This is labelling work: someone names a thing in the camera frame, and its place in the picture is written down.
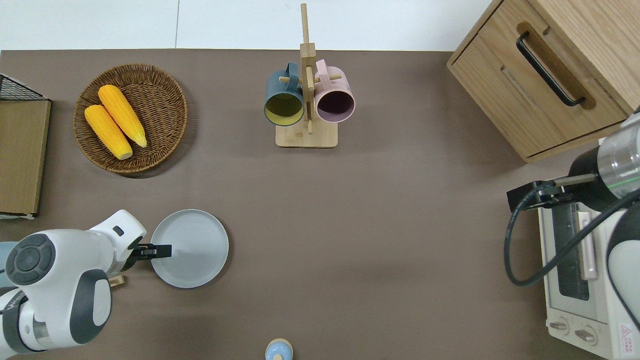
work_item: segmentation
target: black cable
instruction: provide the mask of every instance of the black cable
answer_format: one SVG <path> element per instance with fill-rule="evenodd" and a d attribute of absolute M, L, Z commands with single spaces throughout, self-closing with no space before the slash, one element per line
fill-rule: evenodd
<path fill-rule="evenodd" d="M 517 286 L 531 286 L 536 282 L 542 280 L 545 275 L 547 275 L 554 267 L 558 265 L 562 259 L 564 259 L 569 252 L 576 247 L 582 239 L 584 239 L 593 229 L 595 229 L 598 225 L 600 225 L 604 220 L 607 220 L 611 215 L 613 215 L 616 211 L 621 208 L 626 208 L 631 205 L 633 202 L 640 200 L 640 189 L 637 189 L 633 192 L 626 194 L 621 199 L 617 200 L 613 204 L 611 204 L 605 211 L 601 212 L 595 219 L 593 219 L 587 226 L 583 227 L 582 230 L 573 235 L 573 238 L 569 243 L 559 252 L 556 252 L 556 256 L 551 259 L 542 269 L 538 272 L 530 276 L 525 280 L 518 280 L 513 275 L 511 271 L 511 259 L 509 255 L 509 249 L 511 248 L 511 233 L 513 232 L 513 226 L 516 222 L 516 218 L 518 217 L 519 212 L 525 207 L 525 205 L 534 197 L 540 190 L 555 186 L 555 182 L 546 181 L 539 186 L 532 189 L 527 195 L 525 195 L 522 200 L 518 203 L 518 206 L 515 208 L 511 218 L 509 219 L 509 224 L 507 225 L 507 231 L 504 236 L 504 267 L 507 272 L 507 276 L 509 280 L 517 285 Z"/>

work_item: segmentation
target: woven tray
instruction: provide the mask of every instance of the woven tray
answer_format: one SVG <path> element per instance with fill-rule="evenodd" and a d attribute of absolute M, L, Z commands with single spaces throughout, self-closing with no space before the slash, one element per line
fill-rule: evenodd
<path fill-rule="evenodd" d="M 100 104 L 98 89 L 115 85 L 135 111 L 147 137 L 147 147 L 129 140 L 133 155 L 118 160 L 98 139 L 84 109 Z M 169 74 L 147 64 L 114 67 L 95 78 L 82 92 L 74 112 L 74 133 L 84 155 L 98 167 L 118 174 L 148 170 L 165 160 L 182 140 L 187 126 L 187 100 L 182 88 Z"/>

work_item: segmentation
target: toaster oven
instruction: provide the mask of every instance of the toaster oven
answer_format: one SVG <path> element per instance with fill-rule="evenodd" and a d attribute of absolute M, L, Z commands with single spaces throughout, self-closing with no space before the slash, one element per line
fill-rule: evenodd
<path fill-rule="evenodd" d="M 606 359 L 640 359 L 640 334 L 605 267 L 619 211 L 600 224 L 544 278 L 549 334 Z M 581 203 L 539 208 L 543 263 L 598 213 Z"/>

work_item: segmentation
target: corn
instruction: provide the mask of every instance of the corn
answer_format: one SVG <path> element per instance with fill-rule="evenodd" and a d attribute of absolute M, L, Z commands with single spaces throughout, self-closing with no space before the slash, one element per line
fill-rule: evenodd
<path fill-rule="evenodd" d="M 120 89 L 113 85 L 104 85 L 98 90 L 98 97 L 125 135 L 140 147 L 147 147 L 145 130 Z"/>
<path fill-rule="evenodd" d="M 116 158 L 124 160 L 131 157 L 131 145 L 104 106 L 89 106 L 84 109 L 84 117 L 100 141 Z"/>

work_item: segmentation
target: black handle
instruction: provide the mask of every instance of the black handle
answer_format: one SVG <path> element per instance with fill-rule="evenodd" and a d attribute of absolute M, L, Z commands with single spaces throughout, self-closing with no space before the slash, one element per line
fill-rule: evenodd
<path fill-rule="evenodd" d="M 576 106 L 585 100 L 585 97 L 581 97 L 580 99 L 573 100 L 569 97 L 569 95 L 564 92 L 564 90 L 556 83 L 555 79 L 549 74 L 549 72 L 542 66 L 540 61 L 536 59 L 536 57 L 532 54 L 532 52 L 527 48 L 524 44 L 524 38 L 529 36 L 529 32 L 525 31 L 520 37 L 518 41 L 516 41 L 516 47 L 520 50 L 522 56 L 531 64 L 533 69 L 540 75 L 542 80 L 544 80 L 547 85 L 553 90 L 553 92 L 558 96 L 558 98 L 567 106 Z"/>

